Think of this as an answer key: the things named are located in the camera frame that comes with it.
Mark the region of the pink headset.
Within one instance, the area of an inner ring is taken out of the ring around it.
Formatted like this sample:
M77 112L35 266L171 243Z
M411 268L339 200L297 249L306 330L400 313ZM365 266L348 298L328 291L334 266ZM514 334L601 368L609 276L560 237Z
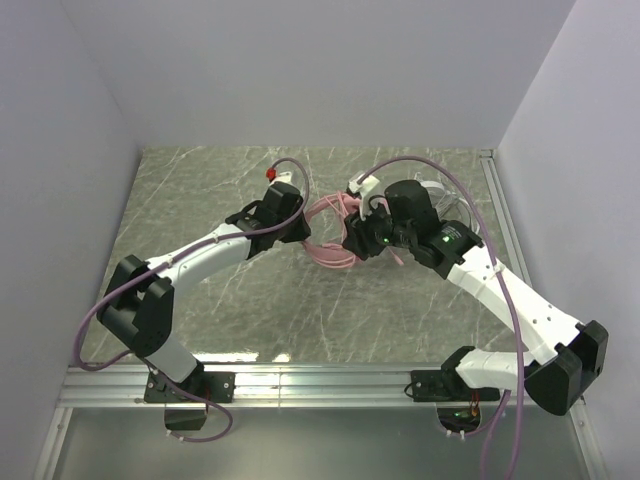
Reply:
M359 213L360 200L337 191L316 200L305 212L310 226L320 227L302 243L304 251L318 265L327 269L346 270L362 263L354 253L346 250L344 220L351 213Z

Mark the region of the white headset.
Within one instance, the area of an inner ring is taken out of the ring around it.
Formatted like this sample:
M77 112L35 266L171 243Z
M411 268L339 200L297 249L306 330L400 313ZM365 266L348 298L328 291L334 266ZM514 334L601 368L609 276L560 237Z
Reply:
M440 217L446 216L456 210L460 220L466 224L475 234L480 233L480 225L463 195L449 189L445 184L426 180L420 173L414 175L414 179L427 190L432 206Z

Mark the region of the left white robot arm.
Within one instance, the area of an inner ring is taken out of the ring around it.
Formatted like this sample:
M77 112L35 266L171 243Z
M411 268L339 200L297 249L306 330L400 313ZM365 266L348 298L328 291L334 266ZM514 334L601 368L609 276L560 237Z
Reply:
M204 366L173 334L175 300L206 278L269 250L276 242L308 238L310 227L298 212L303 202L295 186L275 180L262 199L184 248L146 261L126 257L109 282L98 321L177 387L202 396Z

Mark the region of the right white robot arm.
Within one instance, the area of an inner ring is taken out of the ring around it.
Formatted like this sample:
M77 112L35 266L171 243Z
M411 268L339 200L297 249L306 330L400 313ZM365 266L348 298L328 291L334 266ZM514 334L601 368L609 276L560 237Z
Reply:
M440 219L420 182L381 188L375 177L357 175L347 192L360 204L344 220L346 250L367 260L388 247L405 249L521 334L523 354L472 346L456 350L432 384L438 400L469 400L474 393L495 400L501 390L524 389L543 410L561 416L601 374L607 330L557 309L492 260L483 240L464 223Z

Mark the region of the right side aluminium rail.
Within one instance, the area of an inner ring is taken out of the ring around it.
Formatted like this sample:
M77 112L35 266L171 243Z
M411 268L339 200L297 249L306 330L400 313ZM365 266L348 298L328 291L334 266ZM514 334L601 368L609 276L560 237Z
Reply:
M526 317L527 307L543 306L543 301L531 288L530 276L522 255L522 250L515 233L514 223L510 216L504 192L498 179L497 169L490 151L482 151L479 165L486 183L488 202L491 211L491 226L487 231L495 243L495 256L504 264L502 276L511 299L512 308L507 307L506 325L513 328L512 310L517 313L522 348L531 357L545 362L550 359L548 350L543 345L537 327L543 326L545 316Z

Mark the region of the aluminium rail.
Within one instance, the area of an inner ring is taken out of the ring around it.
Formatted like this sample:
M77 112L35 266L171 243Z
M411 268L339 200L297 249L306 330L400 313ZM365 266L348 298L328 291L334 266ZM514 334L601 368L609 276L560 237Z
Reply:
M437 365L382 364L207 364L208 372L235 375L232 401L240 408L374 408L426 407L405 395L414 370L436 372ZM200 402L177 399L150 403L145 398L149 371L139 364L123 364L90 373L67 371L57 405L61 408L198 409Z
M482 151L479 165L486 183L488 202L491 211L491 226L487 231L495 243L495 256L504 264L502 276L511 299L512 308L507 307L506 325L513 328L512 310L517 313L522 348L531 357L545 362L550 359L548 350L543 345L537 327L543 326L545 316L526 317L527 307L543 306L543 301L531 288L530 276L522 255L522 250L515 233L514 223L510 216L504 192L498 179L497 169L490 151Z

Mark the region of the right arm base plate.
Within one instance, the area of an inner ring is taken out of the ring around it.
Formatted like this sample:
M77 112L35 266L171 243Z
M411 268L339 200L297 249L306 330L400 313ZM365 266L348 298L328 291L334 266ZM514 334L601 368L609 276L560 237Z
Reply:
M492 387L471 388L455 371L412 370L404 394L417 403L498 401L500 390Z

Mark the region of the front aluminium rail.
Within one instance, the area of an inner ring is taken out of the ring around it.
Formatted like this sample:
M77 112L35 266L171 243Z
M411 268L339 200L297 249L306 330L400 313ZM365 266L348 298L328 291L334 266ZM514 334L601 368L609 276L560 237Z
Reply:
M436 372L437 365L382 364L207 364L208 372L235 375L232 401L240 408L374 408L426 407L405 395L414 370ZM149 371L139 364L123 364L90 373L67 371L57 405L61 408L198 409L200 402L177 399L150 403L145 398Z

